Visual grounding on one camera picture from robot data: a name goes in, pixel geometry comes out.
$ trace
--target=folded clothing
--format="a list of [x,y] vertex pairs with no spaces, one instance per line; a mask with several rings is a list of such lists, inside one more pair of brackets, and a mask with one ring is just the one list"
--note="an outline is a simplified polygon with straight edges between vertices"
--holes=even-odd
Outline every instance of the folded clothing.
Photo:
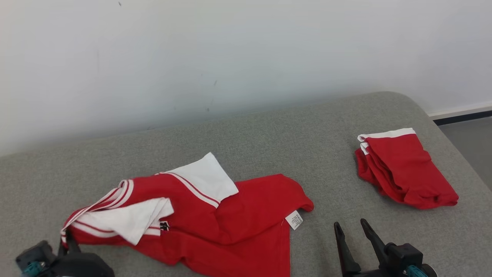
[[215,277],[290,276],[293,211],[313,210],[281,174],[234,183],[209,153],[192,164],[123,180],[77,210],[61,230],[81,244],[126,245],[168,265]]
[[419,209],[454,206],[458,195],[437,169],[412,128],[359,135],[359,176],[379,193]]

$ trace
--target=red fabric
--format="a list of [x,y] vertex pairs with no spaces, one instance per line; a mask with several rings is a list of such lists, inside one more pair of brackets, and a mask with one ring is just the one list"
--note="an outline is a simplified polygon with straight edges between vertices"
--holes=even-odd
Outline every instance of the red fabric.
[[301,186],[281,174],[237,182],[239,193],[222,200],[217,209],[171,174],[136,178],[133,184],[121,207],[169,198],[175,212],[160,219],[168,222],[169,230],[161,230],[160,236],[144,235],[131,245],[120,236],[99,238],[70,226],[76,241],[127,245],[169,265],[181,261],[209,276],[290,276],[289,224],[284,218],[296,209],[314,208]]
[[415,134],[366,138],[368,155],[355,151],[361,178],[398,203],[419,209],[454,206],[458,195]]

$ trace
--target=black logo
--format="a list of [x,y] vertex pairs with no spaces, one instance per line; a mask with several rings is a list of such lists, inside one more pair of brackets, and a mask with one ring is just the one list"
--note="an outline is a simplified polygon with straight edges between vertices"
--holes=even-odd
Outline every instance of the black logo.
[[160,223],[160,229],[164,231],[169,231],[169,224],[167,223],[167,221],[162,221]]

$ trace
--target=clothing tag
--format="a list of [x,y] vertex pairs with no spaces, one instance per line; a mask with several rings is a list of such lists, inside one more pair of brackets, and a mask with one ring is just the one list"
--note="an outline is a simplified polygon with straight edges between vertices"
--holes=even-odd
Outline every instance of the clothing tag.
[[169,224],[167,223],[167,221],[162,221],[160,223],[160,229],[164,231],[169,231]]
[[297,227],[299,227],[299,225],[303,222],[303,218],[296,210],[288,215],[285,220],[289,222],[290,227],[292,227],[292,229],[294,230],[296,230]]

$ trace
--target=folded red shirt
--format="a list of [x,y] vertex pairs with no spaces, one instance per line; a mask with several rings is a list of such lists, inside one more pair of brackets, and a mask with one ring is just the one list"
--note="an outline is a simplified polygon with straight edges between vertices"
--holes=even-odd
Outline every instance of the folded red shirt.
[[428,209],[454,206],[458,195],[437,169],[412,128],[359,135],[359,176],[399,203]]

